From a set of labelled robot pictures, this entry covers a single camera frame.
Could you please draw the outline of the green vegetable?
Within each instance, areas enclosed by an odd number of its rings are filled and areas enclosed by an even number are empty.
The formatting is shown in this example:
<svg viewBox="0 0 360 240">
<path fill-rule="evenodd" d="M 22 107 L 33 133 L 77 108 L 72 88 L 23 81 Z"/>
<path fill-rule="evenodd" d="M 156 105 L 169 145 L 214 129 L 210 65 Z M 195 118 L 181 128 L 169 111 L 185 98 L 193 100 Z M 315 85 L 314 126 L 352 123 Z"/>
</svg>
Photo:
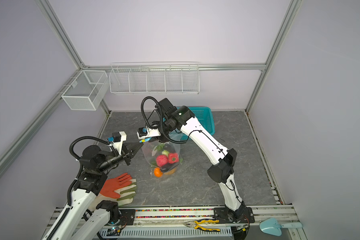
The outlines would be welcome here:
<svg viewBox="0 0 360 240">
<path fill-rule="evenodd" d="M 161 143 L 161 144 L 158 144 L 157 146 L 155 146 L 155 147 L 153 148 L 153 151 L 162 152 L 165 147 L 166 147 L 166 144 Z"/>
</svg>

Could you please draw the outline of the clear zip top bag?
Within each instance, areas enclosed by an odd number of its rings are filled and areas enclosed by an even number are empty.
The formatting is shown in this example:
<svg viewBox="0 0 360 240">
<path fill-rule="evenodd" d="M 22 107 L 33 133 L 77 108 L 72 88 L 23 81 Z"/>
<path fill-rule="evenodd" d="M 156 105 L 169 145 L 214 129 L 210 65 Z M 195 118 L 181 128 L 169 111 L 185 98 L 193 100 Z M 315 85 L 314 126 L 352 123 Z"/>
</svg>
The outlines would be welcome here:
<svg viewBox="0 0 360 240">
<path fill-rule="evenodd" d="M 141 140 L 140 142 L 143 143 L 143 155 L 150 164 L 152 173 L 156 178 L 174 174 L 183 162 L 180 154 L 180 144 L 172 142 L 160 143 L 153 138 Z"/>
</svg>

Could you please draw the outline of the small red pepper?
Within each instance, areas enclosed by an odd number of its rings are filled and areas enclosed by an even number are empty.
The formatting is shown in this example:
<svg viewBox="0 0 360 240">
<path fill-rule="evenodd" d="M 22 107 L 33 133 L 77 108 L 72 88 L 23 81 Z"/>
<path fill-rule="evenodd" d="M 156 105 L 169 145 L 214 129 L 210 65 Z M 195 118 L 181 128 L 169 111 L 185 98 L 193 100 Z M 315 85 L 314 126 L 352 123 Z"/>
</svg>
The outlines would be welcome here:
<svg viewBox="0 0 360 240">
<path fill-rule="evenodd" d="M 169 164 L 179 163 L 180 162 L 179 155 L 177 153 L 169 153 L 168 161 Z"/>
</svg>

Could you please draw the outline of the teal plastic basket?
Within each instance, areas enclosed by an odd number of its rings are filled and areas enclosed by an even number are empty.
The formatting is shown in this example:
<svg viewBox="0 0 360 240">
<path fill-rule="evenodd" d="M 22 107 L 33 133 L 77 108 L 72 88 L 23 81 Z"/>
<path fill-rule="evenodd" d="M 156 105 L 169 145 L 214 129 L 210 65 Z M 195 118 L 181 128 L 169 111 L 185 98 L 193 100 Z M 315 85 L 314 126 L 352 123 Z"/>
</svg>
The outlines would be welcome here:
<svg viewBox="0 0 360 240">
<path fill-rule="evenodd" d="M 215 123 L 213 114 L 208 107 L 186 107 L 178 108 L 172 116 L 178 121 L 177 133 L 183 134 L 177 143 L 186 143 L 195 137 L 205 135 L 213 136 Z"/>
</svg>

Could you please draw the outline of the pink red round fruit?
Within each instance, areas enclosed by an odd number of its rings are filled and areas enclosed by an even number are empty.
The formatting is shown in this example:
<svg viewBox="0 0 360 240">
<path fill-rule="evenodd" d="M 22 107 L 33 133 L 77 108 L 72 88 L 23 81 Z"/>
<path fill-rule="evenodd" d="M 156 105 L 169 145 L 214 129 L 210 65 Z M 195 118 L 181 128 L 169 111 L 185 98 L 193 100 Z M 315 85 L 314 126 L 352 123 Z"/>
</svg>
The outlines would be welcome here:
<svg viewBox="0 0 360 240">
<path fill-rule="evenodd" d="M 167 156 L 164 156 L 164 155 L 159 155 L 157 156 L 156 158 L 156 164 L 157 166 L 160 168 L 161 166 L 165 165 L 165 164 L 168 164 L 169 161 L 168 161 L 168 157 Z"/>
</svg>

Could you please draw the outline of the small orange fruit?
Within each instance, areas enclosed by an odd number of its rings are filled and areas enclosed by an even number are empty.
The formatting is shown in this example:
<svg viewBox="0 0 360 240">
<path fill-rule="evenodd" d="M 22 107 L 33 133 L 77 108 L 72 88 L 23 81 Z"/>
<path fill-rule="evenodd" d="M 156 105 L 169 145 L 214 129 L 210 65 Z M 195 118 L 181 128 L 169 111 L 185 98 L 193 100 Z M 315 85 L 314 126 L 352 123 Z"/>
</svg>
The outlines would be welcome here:
<svg viewBox="0 0 360 240">
<path fill-rule="evenodd" d="M 154 169 L 154 176 L 157 178 L 161 178 L 163 176 L 163 172 L 161 171 L 160 168 L 155 168 Z"/>
</svg>

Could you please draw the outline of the yellow orange mango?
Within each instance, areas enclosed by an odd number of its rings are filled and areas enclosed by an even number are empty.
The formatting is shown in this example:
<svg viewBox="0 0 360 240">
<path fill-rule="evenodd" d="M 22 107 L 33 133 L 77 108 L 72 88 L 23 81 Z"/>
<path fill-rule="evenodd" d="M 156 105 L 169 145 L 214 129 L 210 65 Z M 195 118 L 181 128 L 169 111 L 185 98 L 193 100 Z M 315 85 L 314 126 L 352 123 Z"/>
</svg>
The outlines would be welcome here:
<svg viewBox="0 0 360 240">
<path fill-rule="evenodd" d="M 164 175 L 172 175 L 172 174 L 174 174 L 176 172 L 176 170 L 177 170 L 177 168 L 173 168 L 173 169 L 171 169 L 171 170 L 169 170 L 167 172 L 163 172 L 163 174 Z"/>
</svg>

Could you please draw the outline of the white radish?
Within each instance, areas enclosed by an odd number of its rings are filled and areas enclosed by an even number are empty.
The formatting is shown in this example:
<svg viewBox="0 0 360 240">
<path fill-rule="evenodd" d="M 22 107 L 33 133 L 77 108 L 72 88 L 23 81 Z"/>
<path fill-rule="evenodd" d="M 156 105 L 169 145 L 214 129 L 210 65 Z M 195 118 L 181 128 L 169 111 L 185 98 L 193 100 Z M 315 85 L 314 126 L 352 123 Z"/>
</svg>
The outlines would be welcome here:
<svg viewBox="0 0 360 240">
<path fill-rule="evenodd" d="M 162 155 L 164 155 L 164 156 L 169 156 L 169 154 L 170 154 L 170 152 L 169 151 L 167 151 L 167 150 L 163 150 L 162 151 Z"/>
</svg>

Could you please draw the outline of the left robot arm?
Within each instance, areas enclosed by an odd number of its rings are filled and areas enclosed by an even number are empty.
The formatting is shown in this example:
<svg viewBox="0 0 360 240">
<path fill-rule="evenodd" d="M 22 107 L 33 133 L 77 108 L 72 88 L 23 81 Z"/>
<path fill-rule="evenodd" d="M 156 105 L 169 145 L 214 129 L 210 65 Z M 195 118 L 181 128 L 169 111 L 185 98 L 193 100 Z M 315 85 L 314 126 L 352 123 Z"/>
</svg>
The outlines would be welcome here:
<svg viewBox="0 0 360 240">
<path fill-rule="evenodd" d="M 97 145 L 87 147 L 82 156 L 74 151 L 74 146 L 83 140 L 94 140 L 108 146 L 109 152 L 102 151 Z M 143 143 L 126 143 L 105 141 L 92 136 L 74 140 L 70 154 L 80 162 L 80 171 L 71 183 L 67 192 L 67 204 L 44 236 L 45 240 L 91 240 L 109 224 L 121 232 L 134 223 L 135 213 L 131 210 L 120 210 L 117 202 L 102 200 L 97 204 L 89 219 L 78 227 L 89 206 L 100 194 L 108 178 L 107 172 L 116 168 L 119 163 L 130 165 L 132 158 L 142 148 Z"/>
</svg>

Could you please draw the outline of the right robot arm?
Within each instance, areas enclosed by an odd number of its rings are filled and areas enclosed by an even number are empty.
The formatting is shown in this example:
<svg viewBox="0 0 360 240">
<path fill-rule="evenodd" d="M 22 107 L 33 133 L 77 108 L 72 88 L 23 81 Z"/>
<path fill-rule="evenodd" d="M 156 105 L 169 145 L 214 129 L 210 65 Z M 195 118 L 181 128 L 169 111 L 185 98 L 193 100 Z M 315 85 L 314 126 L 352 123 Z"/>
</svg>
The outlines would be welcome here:
<svg viewBox="0 0 360 240">
<path fill-rule="evenodd" d="M 151 124 L 145 113 L 145 102 L 151 100 L 155 103 L 155 110 L 159 120 Z M 186 106 L 175 107 L 167 98 L 158 101 L 148 96 L 141 102 L 141 113 L 146 126 L 138 130 L 140 140 L 160 143 L 170 142 L 173 144 L 185 144 L 186 141 L 176 141 L 170 137 L 170 133 L 177 130 L 187 135 L 208 157 L 211 167 L 207 173 L 216 182 L 223 194 L 225 209 L 228 211 L 227 220 L 238 223 L 246 219 L 250 220 L 250 210 L 240 197 L 235 184 L 234 166 L 237 152 L 220 144 L 202 126 L 195 114 Z"/>
</svg>

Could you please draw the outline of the red white work glove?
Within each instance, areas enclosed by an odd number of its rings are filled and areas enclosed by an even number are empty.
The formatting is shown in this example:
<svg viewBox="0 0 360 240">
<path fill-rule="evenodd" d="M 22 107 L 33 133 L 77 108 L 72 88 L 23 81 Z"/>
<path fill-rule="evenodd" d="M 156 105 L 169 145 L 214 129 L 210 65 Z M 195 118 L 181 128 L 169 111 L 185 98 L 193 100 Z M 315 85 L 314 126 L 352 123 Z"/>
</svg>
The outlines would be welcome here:
<svg viewBox="0 0 360 240">
<path fill-rule="evenodd" d="M 137 180 L 124 173 L 112 179 L 106 180 L 99 195 L 92 202 L 91 207 L 95 208 L 102 201 L 117 202 L 124 206 L 133 202 L 137 190 Z"/>
</svg>

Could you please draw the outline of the white mesh box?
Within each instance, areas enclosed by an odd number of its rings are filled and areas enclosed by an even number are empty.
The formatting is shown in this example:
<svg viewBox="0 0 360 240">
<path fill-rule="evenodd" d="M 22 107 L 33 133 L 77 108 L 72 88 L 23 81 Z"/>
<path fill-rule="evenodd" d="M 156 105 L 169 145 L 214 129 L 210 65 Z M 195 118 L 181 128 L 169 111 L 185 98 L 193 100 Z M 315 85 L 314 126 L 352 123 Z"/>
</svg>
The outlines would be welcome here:
<svg viewBox="0 0 360 240">
<path fill-rule="evenodd" d="M 62 98 L 71 110 L 96 111 L 108 89 L 106 71 L 82 70 L 63 92 Z"/>
</svg>

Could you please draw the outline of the light blue scoop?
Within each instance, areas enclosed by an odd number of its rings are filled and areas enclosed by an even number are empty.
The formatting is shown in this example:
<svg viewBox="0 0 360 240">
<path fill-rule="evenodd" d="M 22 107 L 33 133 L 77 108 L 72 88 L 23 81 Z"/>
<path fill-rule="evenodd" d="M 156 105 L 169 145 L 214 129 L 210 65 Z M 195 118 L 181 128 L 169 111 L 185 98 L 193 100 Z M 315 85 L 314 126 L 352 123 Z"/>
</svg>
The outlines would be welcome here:
<svg viewBox="0 0 360 240">
<path fill-rule="evenodd" d="M 262 221 L 259 224 L 260 230 L 269 235 L 280 237 L 282 235 L 282 229 L 301 229 L 303 227 L 300 222 L 292 222 L 280 224 L 277 219 L 269 218 L 265 221 Z"/>
</svg>

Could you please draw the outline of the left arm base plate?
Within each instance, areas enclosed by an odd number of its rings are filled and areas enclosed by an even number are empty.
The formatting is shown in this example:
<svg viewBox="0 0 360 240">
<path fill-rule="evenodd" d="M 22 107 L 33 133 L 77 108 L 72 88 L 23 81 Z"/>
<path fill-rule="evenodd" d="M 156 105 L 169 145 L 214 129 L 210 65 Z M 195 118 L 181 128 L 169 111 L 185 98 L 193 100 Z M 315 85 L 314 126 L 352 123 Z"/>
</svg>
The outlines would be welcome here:
<svg viewBox="0 0 360 240">
<path fill-rule="evenodd" d="M 135 209 L 119 209 L 118 211 L 111 211 L 109 226 L 132 226 L 134 224 L 136 215 Z"/>
</svg>

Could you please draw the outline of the yellow handled pliers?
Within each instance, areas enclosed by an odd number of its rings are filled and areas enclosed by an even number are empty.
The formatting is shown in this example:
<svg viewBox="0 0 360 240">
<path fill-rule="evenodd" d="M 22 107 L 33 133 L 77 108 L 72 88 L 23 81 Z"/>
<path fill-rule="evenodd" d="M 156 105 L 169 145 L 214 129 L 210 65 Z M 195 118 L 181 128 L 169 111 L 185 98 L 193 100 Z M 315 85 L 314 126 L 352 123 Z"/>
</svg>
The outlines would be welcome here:
<svg viewBox="0 0 360 240">
<path fill-rule="evenodd" d="M 219 220 L 214 220 L 214 219 L 203 219 L 203 220 L 194 220 L 194 221 L 186 222 L 184 223 L 184 225 L 188 228 L 200 230 L 203 232 L 220 232 L 221 231 L 220 229 L 207 227 L 207 225 L 218 224 L 219 222 L 220 222 Z"/>
</svg>

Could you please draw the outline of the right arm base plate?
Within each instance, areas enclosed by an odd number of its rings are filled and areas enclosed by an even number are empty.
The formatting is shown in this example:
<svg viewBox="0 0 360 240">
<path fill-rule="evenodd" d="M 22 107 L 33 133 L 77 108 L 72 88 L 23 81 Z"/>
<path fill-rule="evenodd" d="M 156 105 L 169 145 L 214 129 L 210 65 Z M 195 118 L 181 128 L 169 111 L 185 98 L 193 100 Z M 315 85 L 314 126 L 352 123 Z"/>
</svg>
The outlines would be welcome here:
<svg viewBox="0 0 360 240">
<path fill-rule="evenodd" d="M 228 207 L 213 208 L 213 217 L 221 224 L 253 224 L 255 217 L 252 208 L 241 206 L 233 211 Z"/>
</svg>

